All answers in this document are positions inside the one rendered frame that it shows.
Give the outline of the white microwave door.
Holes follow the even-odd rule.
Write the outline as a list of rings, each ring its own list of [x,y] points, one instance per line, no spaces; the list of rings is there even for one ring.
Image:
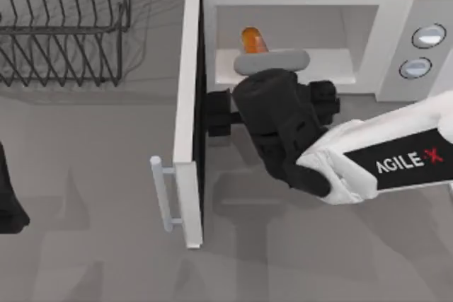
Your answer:
[[[185,246],[203,244],[202,185],[199,173],[203,136],[201,102],[205,95],[202,0],[185,0],[181,36],[173,165]]]

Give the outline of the pale grey rounded box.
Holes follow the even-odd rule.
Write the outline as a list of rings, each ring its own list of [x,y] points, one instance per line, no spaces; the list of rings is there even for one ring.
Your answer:
[[[301,71],[308,67],[311,58],[305,50],[273,50],[241,54],[234,60],[234,71],[250,76],[268,69]]]

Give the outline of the orange bottle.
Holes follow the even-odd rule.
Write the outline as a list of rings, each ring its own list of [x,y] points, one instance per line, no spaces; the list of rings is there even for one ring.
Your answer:
[[[269,49],[263,36],[256,27],[246,27],[241,33],[243,50],[246,54],[265,53]]]

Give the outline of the pale microwave oven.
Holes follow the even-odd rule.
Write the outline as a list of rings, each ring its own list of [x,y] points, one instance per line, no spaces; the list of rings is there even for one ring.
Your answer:
[[[453,0],[203,0],[207,84],[235,86],[234,60],[241,33],[256,27],[270,51],[305,50],[310,64],[301,82],[329,79],[341,93],[372,94],[379,101],[411,102],[428,96],[453,49]],[[413,33],[439,23],[439,45],[421,50]],[[428,58],[430,72],[404,79],[406,60]]]

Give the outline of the small round microwave knob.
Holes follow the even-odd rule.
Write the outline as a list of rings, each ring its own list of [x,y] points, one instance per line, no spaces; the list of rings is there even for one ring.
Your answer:
[[[404,79],[419,79],[427,75],[432,68],[432,62],[425,57],[406,60],[399,68],[399,74]]]

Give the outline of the large round microwave knob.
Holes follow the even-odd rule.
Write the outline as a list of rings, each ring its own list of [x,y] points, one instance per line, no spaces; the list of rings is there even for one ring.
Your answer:
[[[442,43],[447,36],[447,30],[439,23],[433,23],[418,28],[412,35],[412,45],[418,49],[426,50]]]

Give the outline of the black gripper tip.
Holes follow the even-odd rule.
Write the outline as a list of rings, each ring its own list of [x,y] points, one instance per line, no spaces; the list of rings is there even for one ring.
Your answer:
[[[0,142],[0,235],[18,234],[30,224],[30,217],[18,201]]]

